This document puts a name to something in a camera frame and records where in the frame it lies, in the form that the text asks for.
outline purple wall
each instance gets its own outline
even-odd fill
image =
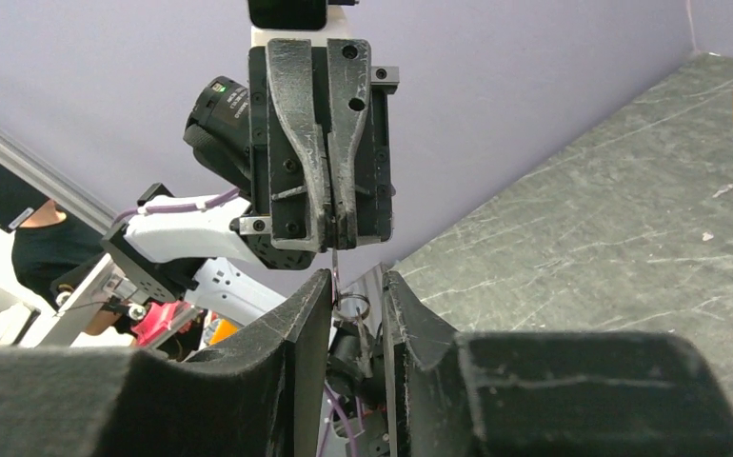
[[[689,0],[695,45],[733,57],[733,0]]]
[[[404,258],[692,52],[685,0],[361,3],[356,36],[401,67],[397,221],[389,244],[344,254],[345,280]],[[240,0],[0,2],[0,128],[116,210],[156,181],[217,192],[181,137],[204,84],[246,77],[248,47]],[[307,277],[249,272],[282,292]]]

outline gray countertop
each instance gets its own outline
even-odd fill
[[[675,332],[733,405],[733,60],[698,57],[396,269],[462,330]]]

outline purple wire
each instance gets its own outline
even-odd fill
[[[327,415],[327,427],[325,427],[325,434],[322,435],[322,444],[319,445],[319,451],[316,453],[316,457],[322,457],[325,455],[327,438],[330,436],[330,430],[333,429],[333,412],[335,412],[335,409],[331,409],[330,414]]]
[[[238,188],[234,188],[231,190],[228,190],[224,193],[221,193],[219,195],[215,195],[214,197],[211,197],[207,199],[206,202],[204,202],[204,208],[205,209],[211,209],[218,207],[234,198],[236,198],[240,194],[240,190]],[[177,214],[180,212],[191,212],[191,211],[197,211],[200,210],[198,205],[195,203],[181,203],[178,205],[160,205],[160,206],[154,206],[154,207],[146,207],[145,211],[147,214]],[[133,216],[135,214],[138,214],[139,211],[137,208],[134,209],[126,209],[125,211],[121,212],[117,215],[117,217],[114,218],[114,223],[117,224],[120,221],[123,221],[130,216]]]
[[[327,384],[325,384],[325,395],[327,395],[330,404],[342,420],[344,432],[347,434],[347,439],[349,440],[350,457],[358,457],[358,448],[355,446],[355,433],[352,431],[352,426],[349,424],[349,420],[347,419],[347,415],[344,413],[344,409],[341,407],[336,395],[332,390],[330,390],[330,387],[328,387]]]
[[[355,397],[355,411],[358,414],[358,427],[361,428],[361,433],[364,433],[364,406],[358,397]]]

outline purple cable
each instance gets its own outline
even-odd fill
[[[335,409],[336,414],[339,415],[339,418],[344,425],[344,432],[347,434],[347,439],[349,440],[350,457],[358,457],[358,448],[355,446],[355,433],[352,431],[352,426],[349,424],[347,415],[339,404],[336,394],[330,390],[330,387],[328,387],[327,384],[325,384],[325,395],[327,395],[330,404],[333,406],[333,409]]]
[[[206,202],[204,202],[204,208],[205,209],[211,209],[215,208],[217,206],[220,206],[235,197],[237,197],[240,194],[240,190],[238,188],[234,188],[231,190],[228,190],[222,194],[215,195],[212,198],[209,198]],[[180,212],[191,212],[191,211],[197,211],[200,210],[198,205],[194,203],[182,203],[178,205],[161,205],[161,206],[154,206],[154,207],[146,207],[145,211],[147,214],[176,214]],[[130,216],[133,216],[135,214],[138,214],[139,210],[138,208],[134,209],[126,209],[125,211],[121,212],[117,215],[117,217],[114,218],[114,223],[117,224],[120,221],[123,221]]]
[[[355,411],[358,414],[358,427],[361,428],[361,433],[364,433],[364,406],[358,397],[355,397]]]
[[[331,409],[330,414],[327,415],[327,427],[325,427],[325,434],[322,435],[322,444],[319,445],[319,451],[316,452],[316,457],[322,457],[325,455],[327,438],[330,436],[330,430],[333,429],[333,412],[335,412],[335,409]]]

